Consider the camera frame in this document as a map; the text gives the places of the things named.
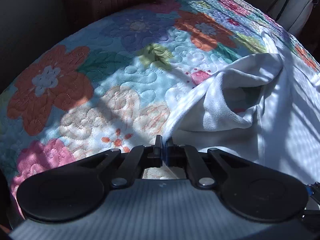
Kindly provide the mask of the white hanging garment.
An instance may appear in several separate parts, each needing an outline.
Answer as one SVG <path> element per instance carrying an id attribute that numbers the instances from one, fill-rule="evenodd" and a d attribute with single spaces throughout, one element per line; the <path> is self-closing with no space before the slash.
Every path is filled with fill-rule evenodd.
<path id="1" fill-rule="evenodd" d="M 285 2 L 286 0 L 274 0 L 267 9 L 267 14 L 286 31 L 298 37 L 311 14 L 313 0 L 289 0 L 284 6 Z"/>

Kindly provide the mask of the white long sleeve shirt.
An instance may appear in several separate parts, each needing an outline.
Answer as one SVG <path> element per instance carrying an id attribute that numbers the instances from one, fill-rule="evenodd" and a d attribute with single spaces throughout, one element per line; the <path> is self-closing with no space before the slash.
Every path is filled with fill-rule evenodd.
<path id="1" fill-rule="evenodd" d="M 265 53 L 216 71 L 176 103 L 163 140 L 211 147 L 298 178 L 319 181 L 319 72 L 266 28 Z"/>

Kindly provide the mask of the floral quilted bedspread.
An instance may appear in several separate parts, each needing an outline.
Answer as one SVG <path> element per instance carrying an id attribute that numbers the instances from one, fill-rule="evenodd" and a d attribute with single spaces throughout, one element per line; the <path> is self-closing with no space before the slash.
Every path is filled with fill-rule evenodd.
<path id="1" fill-rule="evenodd" d="M 266 52 L 266 28 L 312 70 L 319 63 L 243 0 L 160 0 L 107 16 L 65 38 L 1 94 L 1 209 L 32 175 L 163 136 L 176 103 L 216 71 Z"/>

